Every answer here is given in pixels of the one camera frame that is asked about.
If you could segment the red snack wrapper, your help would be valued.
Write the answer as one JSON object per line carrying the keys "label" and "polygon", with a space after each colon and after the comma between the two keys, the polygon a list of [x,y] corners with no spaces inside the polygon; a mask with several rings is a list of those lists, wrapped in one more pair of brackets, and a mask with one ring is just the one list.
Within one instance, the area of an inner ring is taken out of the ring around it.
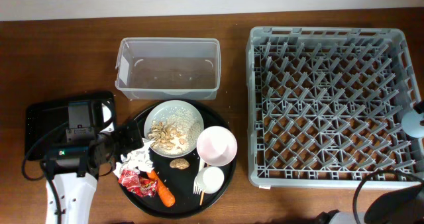
{"label": "red snack wrapper", "polygon": [[122,171],[119,183],[138,197],[154,197],[156,195],[157,181],[143,178],[130,170]]}

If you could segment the white tissue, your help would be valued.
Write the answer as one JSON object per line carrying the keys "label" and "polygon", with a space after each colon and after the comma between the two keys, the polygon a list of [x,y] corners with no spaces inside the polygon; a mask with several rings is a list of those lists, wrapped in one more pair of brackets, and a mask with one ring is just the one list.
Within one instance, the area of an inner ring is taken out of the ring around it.
{"label": "white tissue", "polygon": [[120,178],[125,170],[140,174],[140,172],[150,173],[153,171],[153,161],[150,159],[150,147],[154,143],[151,140],[142,139],[144,146],[142,148],[130,151],[128,154],[122,154],[116,161],[114,175]]}

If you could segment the white cup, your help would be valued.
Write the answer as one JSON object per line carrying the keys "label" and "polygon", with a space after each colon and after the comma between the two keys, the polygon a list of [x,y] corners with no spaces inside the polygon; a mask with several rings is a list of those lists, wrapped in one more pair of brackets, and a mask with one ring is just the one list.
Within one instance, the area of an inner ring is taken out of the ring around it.
{"label": "white cup", "polygon": [[215,166],[208,166],[198,173],[195,180],[201,191],[204,191],[206,194],[214,194],[223,185],[225,175],[222,169]]}

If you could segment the pink bowl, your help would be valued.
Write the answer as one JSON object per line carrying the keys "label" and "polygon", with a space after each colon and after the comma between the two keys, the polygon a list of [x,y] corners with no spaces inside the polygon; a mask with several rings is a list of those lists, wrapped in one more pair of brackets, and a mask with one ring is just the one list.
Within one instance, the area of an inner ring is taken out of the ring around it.
{"label": "pink bowl", "polygon": [[227,128],[212,126],[204,129],[197,139],[199,157],[211,166],[225,166],[237,155],[237,140]]}

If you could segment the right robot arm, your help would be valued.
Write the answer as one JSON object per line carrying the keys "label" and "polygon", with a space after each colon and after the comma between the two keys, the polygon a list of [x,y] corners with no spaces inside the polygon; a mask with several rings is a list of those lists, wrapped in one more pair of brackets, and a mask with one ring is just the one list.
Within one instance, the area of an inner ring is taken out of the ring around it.
{"label": "right robot arm", "polygon": [[[416,184],[383,194],[364,213],[358,212],[360,191],[366,182],[384,174],[393,174]],[[423,222],[423,173],[407,173],[400,170],[377,170],[365,176],[355,189],[352,213],[339,210],[322,212],[316,223],[422,223]]]}

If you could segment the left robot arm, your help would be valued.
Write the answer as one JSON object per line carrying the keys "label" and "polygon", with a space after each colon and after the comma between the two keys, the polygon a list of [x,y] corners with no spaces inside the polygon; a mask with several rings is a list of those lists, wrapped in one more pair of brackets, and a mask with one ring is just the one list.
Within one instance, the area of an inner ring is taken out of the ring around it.
{"label": "left robot arm", "polygon": [[102,164],[115,168],[116,159],[142,148],[146,141],[138,127],[121,126],[112,132],[68,122],[65,140],[52,143],[40,167],[48,194],[47,223],[87,223]]}

